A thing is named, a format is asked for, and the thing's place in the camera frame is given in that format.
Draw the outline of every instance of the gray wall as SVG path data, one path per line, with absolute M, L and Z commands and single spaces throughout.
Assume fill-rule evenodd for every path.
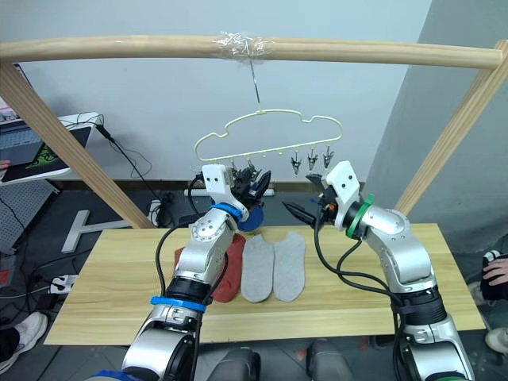
M 415 42 L 429 5 L 430 0 L 0 1 L 0 39 L 226 31 Z M 125 147 L 153 162 L 150 179 L 193 177 L 201 166 L 194 157 L 195 141 L 257 110 L 250 69 L 231 60 L 69 60 L 22 66 L 57 114 L 104 113 L 106 128 Z M 263 107 L 297 109 L 306 117 L 321 114 L 342 121 L 344 138 L 333 146 L 334 163 L 350 159 L 365 180 L 406 68 L 274 61 L 256 65 L 256 76 Z M 220 156 L 325 139 L 337 132 L 329 123 L 323 129 L 316 123 L 302 125 L 291 116 L 267 115 L 245 122 L 251 128 L 237 129 L 229 141 L 210 142 L 203 149 L 207 157 Z M 358 136 L 366 152 L 356 149 Z M 129 177 L 129 164 L 99 135 L 88 148 L 112 177 Z M 306 153 L 307 149 L 299 154 L 304 162 L 297 180 L 305 181 Z M 252 162 L 272 169 L 274 179 L 295 180 L 290 154 L 254 156 Z M 245 164 L 245 160 L 237 161 L 237 165 Z M 322 158 L 316 168 L 322 170 Z
M 419 42 L 492 48 L 508 38 L 506 0 L 434 0 Z M 366 186 L 393 207 L 476 75 L 476 70 L 410 67 Z M 458 252 L 486 248 L 508 232 L 508 83 L 410 213 L 437 222 Z

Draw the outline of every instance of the person's hand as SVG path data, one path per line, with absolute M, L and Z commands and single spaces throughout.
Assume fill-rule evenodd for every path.
M 496 286 L 501 283 L 508 283 L 508 258 L 502 260 L 493 260 L 488 266 L 483 268 L 487 273 L 483 276 L 484 279 L 490 279 L 496 275 L 498 278 L 489 282 L 489 285 Z
M 10 161 L 8 160 L 0 160 L 0 171 L 3 169 L 7 169 L 9 167 Z

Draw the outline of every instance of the gray sock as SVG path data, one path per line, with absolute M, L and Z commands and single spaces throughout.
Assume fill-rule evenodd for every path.
M 275 243 L 273 291 L 283 302 L 295 300 L 305 286 L 305 240 L 295 232 Z
M 244 246 L 241 271 L 241 294 L 252 303 L 270 296 L 273 284 L 273 244 L 257 235 Z

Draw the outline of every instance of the red sock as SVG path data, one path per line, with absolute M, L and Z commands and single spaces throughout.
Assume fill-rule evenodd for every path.
M 228 269 L 225 272 L 224 279 L 220 282 L 212 296 L 214 300 L 220 303 L 227 303 L 235 297 L 240 289 L 241 280 L 241 257 L 244 252 L 245 238 L 240 234 L 235 234 L 233 242 L 226 250 L 228 253 Z M 183 248 L 175 250 L 175 266 L 180 259 Z

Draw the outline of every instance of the wooden rod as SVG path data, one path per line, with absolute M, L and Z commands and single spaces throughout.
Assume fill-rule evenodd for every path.
M 463 101 L 398 200 L 395 209 L 408 214 L 414 208 L 508 76 L 508 40 L 499 41 L 495 48 L 504 53 L 502 64 L 496 70 L 478 73 Z
M 10 63 L 0 64 L 0 96 L 60 159 L 133 228 L 154 227 Z
M 76 60 L 90 58 L 230 58 L 221 36 L 110 36 L 22 40 L 0 43 L 0 61 Z M 255 37 L 266 41 L 266 60 L 366 62 L 495 69 L 498 49 L 361 40 Z

